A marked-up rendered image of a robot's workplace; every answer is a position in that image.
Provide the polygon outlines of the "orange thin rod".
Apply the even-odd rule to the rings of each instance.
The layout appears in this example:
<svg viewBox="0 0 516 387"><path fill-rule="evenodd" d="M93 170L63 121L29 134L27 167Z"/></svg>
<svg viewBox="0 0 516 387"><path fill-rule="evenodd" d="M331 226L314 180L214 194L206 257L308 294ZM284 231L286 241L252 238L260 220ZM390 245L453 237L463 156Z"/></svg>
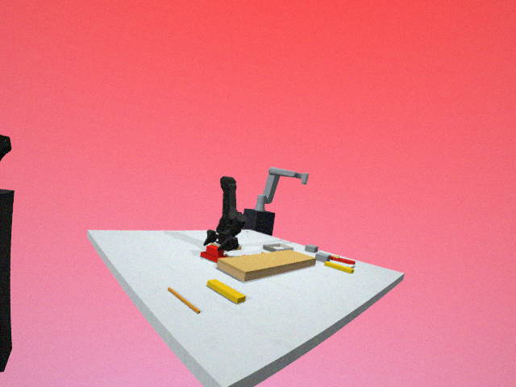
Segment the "orange thin rod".
<svg viewBox="0 0 516 387"><path fill-rule="evenodd" d="M187 306L189 306L192 310L194 310L196 313L200 314L200 310L197 307L193 306L191 303L186 301L182 296L180 296L178 293L176 293L173 289L168 287L168 291L171 291L177 298L179 298L181 301L183 301L185 304L187 304Z"/></svg>

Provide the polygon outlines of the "yellow flat bar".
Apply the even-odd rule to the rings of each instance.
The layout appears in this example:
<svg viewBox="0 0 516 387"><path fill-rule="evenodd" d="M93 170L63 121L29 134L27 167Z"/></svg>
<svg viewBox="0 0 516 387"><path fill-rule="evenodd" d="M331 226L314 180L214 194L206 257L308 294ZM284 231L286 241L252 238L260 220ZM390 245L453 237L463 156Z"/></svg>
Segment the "yellow flat bar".
<svg viewBox="0 0 516 387"><path fill-rule="evenodd" d="M347 272L347 273L350 273L350 274L354 273L354 270L355 270L353 268L344 267L344 266L342 266L340 264L333 264L333 263L331 263L329 261L324 262L324 265L327 266L327 267L336 268L339 271L344 271L344 272Z"/></svg>
<svg viewBox="0 0 516 387"><path fill-rule="evenodd" d="M215 279L208 280L206 285L208 285L215 291L219 292L226 298L230 298L230 300L232 300L236 304L246 301L246 295L235 291L234 289L223 284L219 280L215 280Z"/></svg>

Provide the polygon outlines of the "red flat bar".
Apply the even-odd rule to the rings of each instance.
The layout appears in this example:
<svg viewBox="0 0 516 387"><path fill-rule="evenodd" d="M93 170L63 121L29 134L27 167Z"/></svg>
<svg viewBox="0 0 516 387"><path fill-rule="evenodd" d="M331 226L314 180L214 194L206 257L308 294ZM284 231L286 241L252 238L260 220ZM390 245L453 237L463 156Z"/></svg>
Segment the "red flat bar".
<svg viewBox="0 0 516 387"><path fill-rule="evenodd" d="M337 256L337 255L331 256L330 260L334 260L334 261L338 261L338 262L343 262L343 263L346 263L346 264L352 264L352 265L355 264L355 261L348 260L348 259L345 260L343 258L339 258L339 256Z"/></svg>

